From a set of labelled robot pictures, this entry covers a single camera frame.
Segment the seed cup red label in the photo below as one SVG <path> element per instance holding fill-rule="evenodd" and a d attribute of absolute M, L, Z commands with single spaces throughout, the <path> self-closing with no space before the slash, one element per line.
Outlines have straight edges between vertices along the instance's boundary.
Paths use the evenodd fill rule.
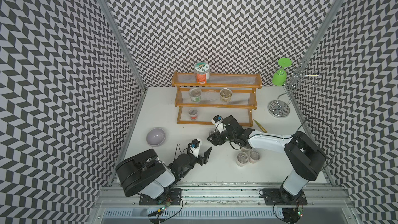
<path fill-rule="evenodd" d="M 196 108 L 191 108 L 188 111 L 191 120 L 195 121 L 198 118 L 198 110 Z"/>

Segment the green label seed cup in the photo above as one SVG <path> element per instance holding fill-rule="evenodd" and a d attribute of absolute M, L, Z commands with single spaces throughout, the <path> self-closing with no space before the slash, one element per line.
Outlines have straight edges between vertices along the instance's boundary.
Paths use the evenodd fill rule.
<path fill-rule="evenodd" d="M 199 103 L 202 97 L 202 90 L 200 88 L 192 88 L 189 90 L 189 97 L 192 102 Z"/>

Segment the tall seed jar orange label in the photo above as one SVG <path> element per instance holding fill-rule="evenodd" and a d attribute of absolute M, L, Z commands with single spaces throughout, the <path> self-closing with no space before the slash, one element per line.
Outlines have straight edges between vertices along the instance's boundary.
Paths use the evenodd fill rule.
<path fill-rule="evenodd" d="M 206 62 L 199 62 L 194 65 L 195 79 L 198 84 L 207 84 L 210 78 L 210 66 Z"/>

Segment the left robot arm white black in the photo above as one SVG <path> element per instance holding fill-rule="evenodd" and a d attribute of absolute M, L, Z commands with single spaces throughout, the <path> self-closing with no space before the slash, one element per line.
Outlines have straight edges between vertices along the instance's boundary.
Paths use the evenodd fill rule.
<path fill-rule="evenodd" d="M 195 165 L 207 164 L 212 148 L 200 155 L 200 145 L 190 144 L 187 151 L 169 165 L 158 159 L 154 149 L 148 149 L 120 162 L 116 172 L 124 195 L 144 195 L 154 200 L 160 198 L 189 174 Z"/>

